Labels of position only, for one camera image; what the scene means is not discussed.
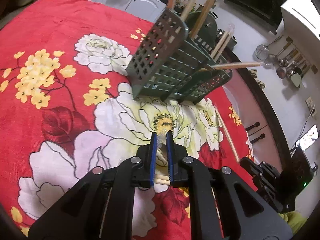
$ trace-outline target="cable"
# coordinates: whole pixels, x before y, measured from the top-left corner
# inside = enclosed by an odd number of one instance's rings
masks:
[[[300,136],[303,134],[304,129],[306,128],[307,121],[308,121],[308,119],[310,118],[311,114],[313,113],[313,110],[314,110],[314,109],[315,109],[315,105],[313,105],[313,108],[312,108],[312,110],[311,110],[308,118],[306,119],[306,122],[304,123],[303,128],[301,128],[302,131],[300,132],[298,138],[295,140],[294,145],[291,147],[291,150],[294,149],[294,147],[295,147],[295,145],[296,145],[296,141],[298,141],[298,140],[300,139]]]

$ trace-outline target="square hole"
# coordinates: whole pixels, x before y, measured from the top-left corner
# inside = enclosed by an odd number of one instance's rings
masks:
[[[174,41],[174,36],[171,35],[171,36],[169,37],[169,39],[168,39],[168,42],[169,42],[169,43],[172,43],[173,41]]]

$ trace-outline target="white flower print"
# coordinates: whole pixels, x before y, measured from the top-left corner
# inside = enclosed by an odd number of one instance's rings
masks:
[[[132,58],[130,51],[116,41],[94,33],[84,35],[75,44],[74,60],[87,65],[92,72],[106,74],[110,71],[127,75],[126,68]]]
[[[43,142],[39,152],[30,155],[33,178],[19,179],[18,197],[20,207],[29,217],[38,219],[93,167],[101,166],[105,169],[111,167],[112,153],[109,152],[104,156],[101,147],[95,150],[92,148],[92,146],[107,145],[111,138],[95,132],[86,131],[76,138],[75,147],[78,151],[75,151],[74,159],[63,148],[50,141]],[[157,226],[155,217],[151,214],[155,209],[152,201],[154,195],[154,189],[135,189],[133,235],[146,236],[151,228]]]
[[[210,150],[219,150],[219,142],[223,140],[223,134],[219,129],[220,123],[216,110],[212,105],[212,101],[208,98],[207,101],[202,99],[199,104],[197,104],[199,110],[199,117],[204,124],[207,142],[210,146]]]
[[[179,105],[176,101],[139,96],[133,100],[131,86],[121,83],[119,96],[99,103],[94,111],[97,130],[113,139],[104,151],[121,156],[119,162],[136,154],[141,145],[150,143],[152,132],[172,130],[175,143],[186,147],[189,155],[198,158],[205,142],[205,130],[196,118],[193,105]],[[166,156],[157,154],[157,173],[167,175]]]

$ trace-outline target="yellow cloth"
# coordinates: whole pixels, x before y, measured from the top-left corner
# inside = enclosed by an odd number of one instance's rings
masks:
[[[296,234],[299,231],[299,229],[304,225],[304,223],[307,221],[306,218],[304,218],[300,213],[296,211],[291,211],[291,212],[279,214],[279,215],[291,227],[293,234]]]

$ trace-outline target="metal screw head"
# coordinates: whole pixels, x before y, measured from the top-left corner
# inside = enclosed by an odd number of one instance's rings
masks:
[[[93,173],[93,174],[96,174],[96,175],[101,174],[102,171],[103,171],[103,169],[102,169],[101,167],[94,167],[94,168],[92,169],[92,173]]]
[[[131,162],[132,163],[139,163],[139,162],[141,162],[141,159],[138,156],[135,156],[135,157],[131,158]]]
[[[230,174],[231,173],[231,169],[227,166],[224,166],[221,168],[221,171],[224,173],[224,174]]]
[[[185,163],[192,163],[193,162],[193,158],[190,157],[190,156],[186,156],[186,157],[183,158],[183,161]]]

